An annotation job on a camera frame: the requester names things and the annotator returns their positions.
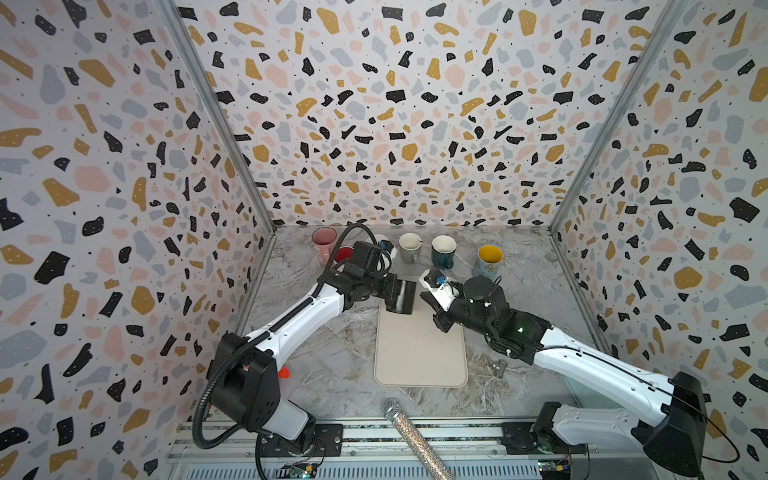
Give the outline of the light green mug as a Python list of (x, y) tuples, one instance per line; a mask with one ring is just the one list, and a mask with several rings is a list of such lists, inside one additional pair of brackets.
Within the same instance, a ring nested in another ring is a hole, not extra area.
[(376, 234), (375, 239), (376, 239), (376, 244), (379, 247), (381, 247), (383, 250), (385, 250), (392, 259), (396, 257), (397, 249), (394, 243), (387, 236), (383, 234)]

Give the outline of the grey frosted cup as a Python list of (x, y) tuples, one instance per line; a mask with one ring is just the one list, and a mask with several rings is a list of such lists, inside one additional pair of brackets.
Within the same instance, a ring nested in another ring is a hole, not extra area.
[(416, 233), (404, 233), (398, 240), (398, 255), (407, 265), (415, 264), (420, 256), (422, 238)]

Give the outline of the white mug red inside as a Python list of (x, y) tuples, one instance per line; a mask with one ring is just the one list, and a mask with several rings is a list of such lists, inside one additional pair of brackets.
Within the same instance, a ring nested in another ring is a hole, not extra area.
[(343, 246), (343, 247), (341, 247), (337, 251), (334, 260), (336, 262), (342, 262), (344, 260), (348, 260), (348, 259), (351, 258), (353, 252), (354, 252), (354, 248), (353, 247), (351, 247), (351, 246)]

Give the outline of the blue glazed mug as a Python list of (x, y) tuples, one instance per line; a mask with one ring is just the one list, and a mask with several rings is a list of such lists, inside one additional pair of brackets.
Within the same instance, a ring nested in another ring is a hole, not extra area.
[(473, 275), (483, 276), (495, 281), (499, 277), (499, 270), (503, 260), (504, 253), (499, 247), (483, 245), (478, 249)]

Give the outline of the dark green mug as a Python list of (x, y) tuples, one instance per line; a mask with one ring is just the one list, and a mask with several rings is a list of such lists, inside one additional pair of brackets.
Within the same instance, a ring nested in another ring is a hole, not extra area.
[(431, 260), (436, 269), (454, 268), (456, 240), (449, 235), (438, 235), (431, 242)]

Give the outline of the pink mug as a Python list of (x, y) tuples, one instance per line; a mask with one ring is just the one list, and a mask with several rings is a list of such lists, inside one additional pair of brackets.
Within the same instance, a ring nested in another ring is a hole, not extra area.
[(321, 227), (313, 232), (311, 240), (323, 265), (329, 261), (337, 239), (338, 233), (331, 227)]

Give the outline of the black mug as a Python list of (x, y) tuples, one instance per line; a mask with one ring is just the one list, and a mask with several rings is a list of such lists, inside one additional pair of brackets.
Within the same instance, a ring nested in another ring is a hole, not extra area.
[(393, 279), (386, 288), (384, 296), (385, 309), (400, 315), (413, 313), (417, 283), (411, 280)]

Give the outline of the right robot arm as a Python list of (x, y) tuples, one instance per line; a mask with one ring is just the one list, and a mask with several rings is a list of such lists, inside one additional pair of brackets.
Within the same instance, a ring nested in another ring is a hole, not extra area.
[(667, 377), (596, 350), (541, 317), (511, 308), (499, 284), (486, 277), (460, 283), (430, 269), (419, 281), (439, 330), (460, 325), (482, 335), (495, 352), (575, 380), (616, 405), (579, 409), (548, 402), (534, 426), (539, 442), (639, 448), (674, 474), (700, 474), (708, 416), (697, 378), (685, 372)]

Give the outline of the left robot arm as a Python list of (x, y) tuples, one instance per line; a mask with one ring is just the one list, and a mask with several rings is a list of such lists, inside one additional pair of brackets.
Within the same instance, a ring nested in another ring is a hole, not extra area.
[(225, 334), (193, 414), (194, 444), (211, 449), (246, 430), (276, 436), (298, 454), (309, 450), (316, 419), (282, 396), (279, 372), (321, 326), (358, 302), (374, 297), (391, 313), (411, 314), (416, 284), (391, 266), (387, 250), (358, 241), (349, 259), (329, 261), (311, 291), (277, 319), (244, 336)]

